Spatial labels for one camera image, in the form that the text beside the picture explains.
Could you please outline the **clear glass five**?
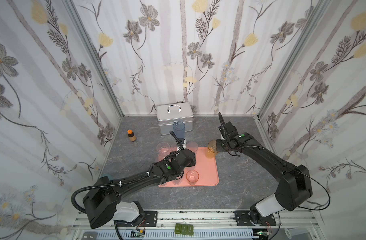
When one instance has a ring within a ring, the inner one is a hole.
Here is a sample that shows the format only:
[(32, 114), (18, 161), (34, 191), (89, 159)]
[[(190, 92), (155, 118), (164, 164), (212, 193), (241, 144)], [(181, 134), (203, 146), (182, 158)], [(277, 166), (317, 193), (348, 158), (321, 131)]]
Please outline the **clear glass five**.
[(178, 179), (175, 179), (175, 180), (173, 180), (172, 181), (172, 183), (174, 184), (174, 185), (179, 185), (182, 181), (183, 181), (183, 176), (181, 176), (180, 178), (178, 178)]

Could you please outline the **brown bottle orange cap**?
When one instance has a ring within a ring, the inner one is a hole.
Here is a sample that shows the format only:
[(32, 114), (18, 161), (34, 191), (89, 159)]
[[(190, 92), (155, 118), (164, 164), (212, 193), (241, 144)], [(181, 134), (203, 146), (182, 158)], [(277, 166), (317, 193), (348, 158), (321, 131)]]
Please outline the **brown bottle orange cap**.
[(131, 142), (135, 142), (137, 140), (137, 137), (135, 136), (135, 133), (132, 130), (128, 130), (127, 134)]

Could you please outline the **pink plastic cup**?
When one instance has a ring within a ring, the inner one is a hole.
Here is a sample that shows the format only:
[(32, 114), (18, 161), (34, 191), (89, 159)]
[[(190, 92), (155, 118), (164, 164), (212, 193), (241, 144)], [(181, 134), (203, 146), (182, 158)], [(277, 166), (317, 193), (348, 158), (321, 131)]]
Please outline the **pink plastic cup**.
[(190, 170), (186, 173), (186, 180), (192, 186), (198, 182), (199, 178), (200, 178), (200, 175), (195, 170)]

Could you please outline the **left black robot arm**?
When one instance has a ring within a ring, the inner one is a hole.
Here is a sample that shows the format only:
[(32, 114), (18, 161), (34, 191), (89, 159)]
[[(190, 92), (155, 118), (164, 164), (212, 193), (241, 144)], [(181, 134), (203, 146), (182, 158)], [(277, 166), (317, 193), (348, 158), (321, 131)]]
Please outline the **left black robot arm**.
[(189, 149), (172, 152), (162, 161), (152, 163), (138, 174), (110, 180), (102, 177), (92, 185), (76, 190), (71, 203), (87, 215), (90, 228), (97, 229), (114, 218), (122, 198), (143, 188), (163, 185), (183, 176), (185, 168), (196, 165), (196, 153)]

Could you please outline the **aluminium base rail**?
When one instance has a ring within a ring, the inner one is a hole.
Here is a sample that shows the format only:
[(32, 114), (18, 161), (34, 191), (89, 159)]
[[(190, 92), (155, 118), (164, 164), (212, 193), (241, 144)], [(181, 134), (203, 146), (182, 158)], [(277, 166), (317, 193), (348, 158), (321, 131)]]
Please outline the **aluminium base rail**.
[[(113, 222), (90, 229), (87, 216), (78, 214), (70, 240), (324, 240), (314, 214), (295, 210), (275, 213), (261, 225), (251, 224), (247, 210), (147, 210), (137, 227)], [(194, 226), (194, 235), (177, 235), (175, 225)]]

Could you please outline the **clear glass one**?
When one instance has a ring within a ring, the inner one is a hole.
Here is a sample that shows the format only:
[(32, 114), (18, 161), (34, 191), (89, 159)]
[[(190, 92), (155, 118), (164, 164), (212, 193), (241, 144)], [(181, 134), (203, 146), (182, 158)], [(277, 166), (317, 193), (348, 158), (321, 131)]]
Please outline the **clear glass one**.
[(160, 156), (166, 156), (170, 153), (170, 144), (162, 142), (157, 145), (157, 152)]

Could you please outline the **yellow plastic tumbler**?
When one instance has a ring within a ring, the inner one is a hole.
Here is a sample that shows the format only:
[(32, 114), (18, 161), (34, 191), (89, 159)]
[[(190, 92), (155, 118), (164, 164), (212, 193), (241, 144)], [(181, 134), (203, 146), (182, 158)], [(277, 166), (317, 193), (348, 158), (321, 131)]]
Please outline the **yellow plastic tumbler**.
[(211, 140), (208, 143), (208, 148), (206, 152), (206, 157), (208, 159), (215, 158), (218, 155), (219, 151), (217, 150), (217, 141)]

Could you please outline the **blue plastic tumbler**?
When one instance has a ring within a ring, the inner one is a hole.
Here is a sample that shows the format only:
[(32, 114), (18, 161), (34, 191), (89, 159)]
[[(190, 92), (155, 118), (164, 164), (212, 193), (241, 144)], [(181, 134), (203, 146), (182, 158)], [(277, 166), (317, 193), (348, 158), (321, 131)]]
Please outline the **blue plastic tumbler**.
[(175, 133), (178, 139), (185, 138), (185, 123), (181, 121), (177, 121), (173, 123), (173, 132)]

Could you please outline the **frosted white cup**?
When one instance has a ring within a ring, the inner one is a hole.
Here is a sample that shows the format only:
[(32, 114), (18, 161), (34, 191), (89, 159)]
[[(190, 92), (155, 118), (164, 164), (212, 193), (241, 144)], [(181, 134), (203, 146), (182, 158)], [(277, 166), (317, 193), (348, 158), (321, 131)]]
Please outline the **frosted white cup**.
[(199, 145), (196, 142), (188, 142), (186, 144), (187, 149), (189, 149), (190, 151), (197, 153), (198, 149), (199, 149)]

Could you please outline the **silver aluminium case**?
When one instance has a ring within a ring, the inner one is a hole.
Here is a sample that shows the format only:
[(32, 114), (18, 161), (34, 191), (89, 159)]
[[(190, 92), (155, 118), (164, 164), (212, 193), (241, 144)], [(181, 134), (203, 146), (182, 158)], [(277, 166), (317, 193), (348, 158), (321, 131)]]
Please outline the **silver aluminium case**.
[(161, 105), (156, 107), (161, 135), (169, 135), (175, 122), (185, 124), (185, 132), (193, 130), (194, 113), (189, 103)]

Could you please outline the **green terminal block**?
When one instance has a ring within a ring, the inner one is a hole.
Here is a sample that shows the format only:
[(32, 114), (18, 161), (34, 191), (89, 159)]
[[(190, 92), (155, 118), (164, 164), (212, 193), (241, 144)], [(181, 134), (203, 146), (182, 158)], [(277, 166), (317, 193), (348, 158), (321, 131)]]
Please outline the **green terminal block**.
[(174, 233), (177, 235), (193, 236), (194, 235), (194, 226), (189, 225), (189, 224), (177, 223), (175, 225)]

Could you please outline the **pink plastic tray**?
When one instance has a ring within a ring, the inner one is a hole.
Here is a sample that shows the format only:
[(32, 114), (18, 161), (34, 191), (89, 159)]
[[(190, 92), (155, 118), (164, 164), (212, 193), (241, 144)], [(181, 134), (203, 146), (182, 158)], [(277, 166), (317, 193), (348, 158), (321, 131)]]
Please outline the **pink plastic tray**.
[[(211, 187), (219, 183), (218, 168), (216, 158), (208, 159), (206, 157), (207, 148), (199, 147), (196, 153), (196, 165), (185, 169), (183, 181), (179, 185), (174, 185), (167, 182), (159, 185), (160, 188), (177, 188), (177, 187)], [(195, 170), (199, 173), (200, 178), (195, 185), (190, 185), (186, 180), (186, 173), (190, 170)]]

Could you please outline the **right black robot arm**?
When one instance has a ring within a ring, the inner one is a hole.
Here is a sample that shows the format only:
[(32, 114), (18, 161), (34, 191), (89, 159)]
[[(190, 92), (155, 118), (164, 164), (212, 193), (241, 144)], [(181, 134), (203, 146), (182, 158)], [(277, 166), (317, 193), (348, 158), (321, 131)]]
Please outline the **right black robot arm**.
[(236, 127), (220, 117), (222, 138), (216, 140), (216, 151), (244, 154), (267, 170), (278, 182), (276, 191), (255, 203), (248, 213), (249, 221), (261, 225), (283, 210), (293, 211), (313, 195), (309, 169), (285, 161), (261, 145), (252, 135), (238, 133)]

